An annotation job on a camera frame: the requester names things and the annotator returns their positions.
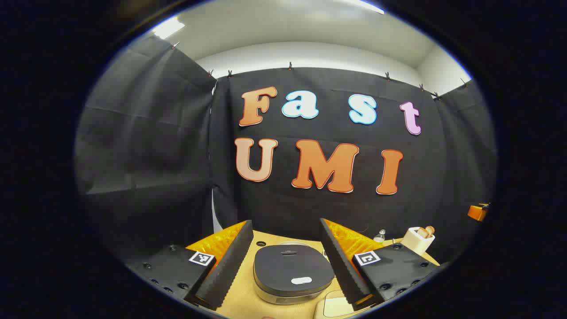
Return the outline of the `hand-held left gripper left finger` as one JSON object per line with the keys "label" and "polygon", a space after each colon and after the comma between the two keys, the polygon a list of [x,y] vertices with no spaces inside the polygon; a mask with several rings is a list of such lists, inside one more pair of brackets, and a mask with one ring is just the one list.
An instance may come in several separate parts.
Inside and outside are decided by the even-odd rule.
{"label": "hand-held left gripper left finger", "polygon": [[170,295],[215,311],[233,284],[252,240],[252,222],[245,220],[188,246],[164,246],[127,265]]}

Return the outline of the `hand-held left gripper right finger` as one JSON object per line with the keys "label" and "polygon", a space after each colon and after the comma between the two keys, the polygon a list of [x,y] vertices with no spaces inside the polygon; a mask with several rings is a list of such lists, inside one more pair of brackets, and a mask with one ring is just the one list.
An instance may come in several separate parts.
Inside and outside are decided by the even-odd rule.
{"label": "hand-held left gripper right finger", "polygon": [[440,269],[400,242],[383,245],[325,218],[319,222],[320,242],[354,310],[395,298]]}

